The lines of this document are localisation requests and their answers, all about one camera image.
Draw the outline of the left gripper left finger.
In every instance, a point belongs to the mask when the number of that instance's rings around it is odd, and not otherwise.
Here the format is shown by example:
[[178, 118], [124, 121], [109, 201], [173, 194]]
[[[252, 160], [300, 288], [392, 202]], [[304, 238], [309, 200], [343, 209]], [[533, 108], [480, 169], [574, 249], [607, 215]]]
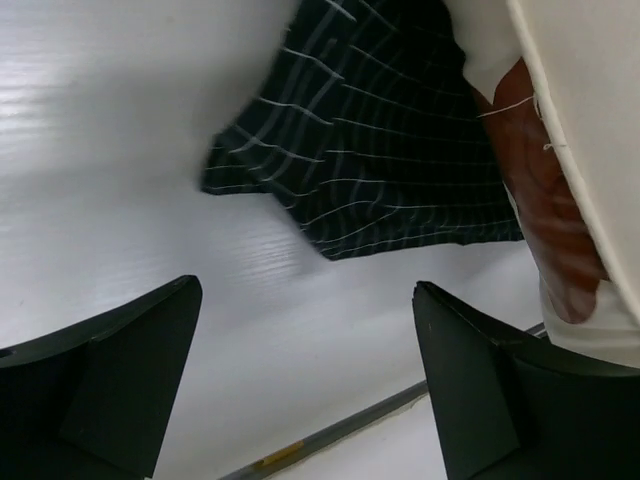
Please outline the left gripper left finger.
[[2, 478], [152, 478], [201, 303], [182, 276], [2, 348]]

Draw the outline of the dark plaid pillowcase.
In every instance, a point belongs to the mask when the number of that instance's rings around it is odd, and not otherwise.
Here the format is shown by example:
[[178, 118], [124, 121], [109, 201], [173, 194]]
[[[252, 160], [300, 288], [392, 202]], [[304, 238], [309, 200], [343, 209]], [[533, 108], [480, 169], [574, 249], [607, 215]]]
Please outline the dark plaid pillowcase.
[[462, 67], [440, 1], [302, 1], [201, 188], [273, 196], [330, 260], [518, 241]]

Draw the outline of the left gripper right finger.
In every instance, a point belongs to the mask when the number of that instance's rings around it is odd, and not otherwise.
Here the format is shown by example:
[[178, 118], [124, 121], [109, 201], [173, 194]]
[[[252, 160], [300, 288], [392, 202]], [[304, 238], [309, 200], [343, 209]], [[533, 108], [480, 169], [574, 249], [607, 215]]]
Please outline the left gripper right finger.
[[494, 319], [430, 282], [415, 328], [451, 479], [635, 479], [639, 372]]

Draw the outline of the cream pillow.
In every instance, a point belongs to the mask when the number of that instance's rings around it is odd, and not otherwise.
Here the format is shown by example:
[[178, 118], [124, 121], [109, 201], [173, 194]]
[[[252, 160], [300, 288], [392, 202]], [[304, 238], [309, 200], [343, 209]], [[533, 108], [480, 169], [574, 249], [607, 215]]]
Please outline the cream pillow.
[[639, 363], [639, 4], [451, 1], [562, 348]]

